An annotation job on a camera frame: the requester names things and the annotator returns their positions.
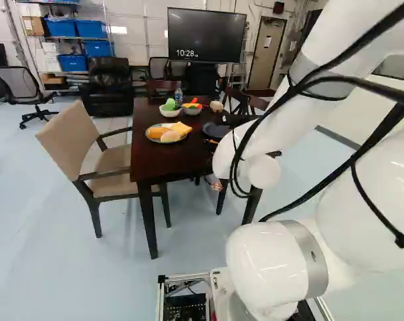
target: tv stand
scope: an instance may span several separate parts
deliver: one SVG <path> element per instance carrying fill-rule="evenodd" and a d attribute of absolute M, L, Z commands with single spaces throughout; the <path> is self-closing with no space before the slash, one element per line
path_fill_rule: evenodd
<path fill-rule="evenodd" d="M 186 71 L 186 81 L 189 83 L 188 95 L 218 99 L 218 79 L 217 64 L 192 62 Z"/>

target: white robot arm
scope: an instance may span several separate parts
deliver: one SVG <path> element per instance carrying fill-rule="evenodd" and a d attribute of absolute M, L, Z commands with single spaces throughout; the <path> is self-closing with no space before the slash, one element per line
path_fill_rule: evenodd
<path fill-rule="evenodd" d="M 402 4 L 404 0 L 361 0 L 358 5 L 330 0 L 290 70 L 292 81 L 299 82 L 309 71 L 336 57 Z M 404 52 L 404 20 L 329 74 L 363 78 L 388 55 L 398 52 Z M 288 87 L 285 79 L 271 107 Z M 310 92 L 342 97 L 352 89 L 346 84 L 320 84 Z M 285 151 L 336 105 L 297 96 L 271 113 L 257 127 L 241 156 L 249 167 L 251 183 L 259 188 L 275 183 L 279 166 L 266 153 Z M 239 146 L 250 126 L 236 128 L 219 143 L 213 158 L 219 178 L 229 178 L 235 145 Z M 404 233 L 404 130 L 372 148 L 355 170 L 373 203 Z M 367 274 L 404 266 L 404 249 L 394 243 L 394 235 L 363 200 L 350 170 L 325 190 L 315 219 L 240 227 L 229 238 L 226 253 L 237 295 L 257 320 L 286 320 L 299 300 L 351 286 Z"/>

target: small white bowl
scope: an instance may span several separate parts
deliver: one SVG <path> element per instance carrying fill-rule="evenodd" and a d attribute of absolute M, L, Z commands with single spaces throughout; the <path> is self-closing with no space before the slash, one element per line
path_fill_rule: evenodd
<path fill-rule="evenodd" d="M 177 110 L 163 110 L 162 106 L 159 106 L 159 110 L 161 111 L 162 116 L 172 118 L 172 117 L 177 117 L 180 114 L 181 108 Z"/>
<path fill-rule="evenodd" d="M 201 113 L 201 111 L 202 111 L 202 108 L 190 109 L 190 108 L 183 107 L 183 112 L 186 115 L 196 116 L 196 115 L 199 115 Z"/>

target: monitor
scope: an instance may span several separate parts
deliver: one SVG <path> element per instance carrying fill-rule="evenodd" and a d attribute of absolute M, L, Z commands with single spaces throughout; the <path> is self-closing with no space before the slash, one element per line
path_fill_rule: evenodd
<path fill-rule="evenodd" d="M 170 60 L 239 63 L 247 15 L 168 8 Z"/>

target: water bottle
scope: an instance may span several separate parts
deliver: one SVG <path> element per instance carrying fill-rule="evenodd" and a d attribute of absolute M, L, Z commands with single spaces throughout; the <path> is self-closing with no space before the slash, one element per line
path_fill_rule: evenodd
<path fill-rule="evenodd" d="M 183 91 L 181 90 L 181 84 L 177 85 L 177 89 L 174 93 L 174 99 L 175 105 L 177 106 L 176 108 L 181 108 L 181 105 L 183 104 Z"/>

